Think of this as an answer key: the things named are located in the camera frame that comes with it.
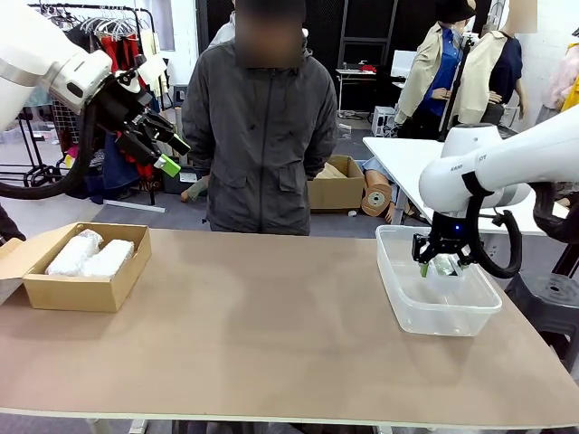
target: black top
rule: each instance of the black top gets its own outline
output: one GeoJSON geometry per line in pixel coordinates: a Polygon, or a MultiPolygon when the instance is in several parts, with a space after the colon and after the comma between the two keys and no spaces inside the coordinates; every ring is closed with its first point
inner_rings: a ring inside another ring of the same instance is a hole
{"type": "Polygon", "coordinates": [[[507,42],[490,73],[489,86],[490,90],[503,97],[503,104],[507,104],[513,96],[517,80],[523,76],[523,50],[517,38],[503,34],[507,36],[507,42]]]}

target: cardboard box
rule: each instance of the cardboard box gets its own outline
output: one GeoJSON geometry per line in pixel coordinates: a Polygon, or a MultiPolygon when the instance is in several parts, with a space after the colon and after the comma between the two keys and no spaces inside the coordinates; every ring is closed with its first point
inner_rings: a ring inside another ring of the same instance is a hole
{"type": "Polygon", "coordinates": [[[312,211],[350,211],[360,208],[365,178],[351,156],[331,156],[327,161],[344,179],[315,179],[308,182],[309,206],[312,211]]]}
{"type": "Polygon", "coordinates": [[[74,223],[12,246],[0,260],[0,278],[22,278],[36,309],[118,312],[151,256],[147,226],[74,223]],[[44,271],[73,236],[92,229],[104,239],[133,241],[135,254],[113,278],[48,276],[44,271]]]}

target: wall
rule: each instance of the wall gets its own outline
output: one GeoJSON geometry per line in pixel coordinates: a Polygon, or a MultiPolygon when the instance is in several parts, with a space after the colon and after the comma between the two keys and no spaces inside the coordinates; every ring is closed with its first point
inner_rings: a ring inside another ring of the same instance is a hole
{"type": "MultiPolygon", "coordinates": [[[[538,0],[537,34],[520,34],[523,47],[523,82],[529,99],[529,112],[513,128],[523,131],[533,127],[542,106],[543,93],[571,42],[579,42],[572,33],[579,27],[579,1],[538,0]]],[[[518,97],[508,104],[516,107],[518,97]]]]}
{"type": "MultiPolygon", "coordinates": [[[[124,5],[145,7],[152,11],[151,2],[155,0],[80,0],[83,5],[124,5]]],[[[175,37],[175,50],[163,51],[163,57],[169,59],[169,76],[172,84],[187,84],[197,62],[197,24],[195,0],[171,0],[171,11],[175,37]]],[[[93,16],[92,11],[71,9],[70,12],[82,16],[93,16]]]]}
{"type": "Polygon", "coordinates": [[[186,85],[199,57],[195,0],[172,0],[171,3],[175,51],[164,52],[164,55],[170,60],[172,83],[186,85]]]}

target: brown tabletop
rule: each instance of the brown tabletop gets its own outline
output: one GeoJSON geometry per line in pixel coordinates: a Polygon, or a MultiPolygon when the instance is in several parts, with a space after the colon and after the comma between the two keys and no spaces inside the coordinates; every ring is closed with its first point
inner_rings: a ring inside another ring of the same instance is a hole
{"type": "Polygon", "coordinates": [[[151,232],[117,314],[0,307],[0,407],[72,417],[479,428],[579,424],[579,389],[503,310],[476,338],[398,326],[375,242],[151,232]]]}

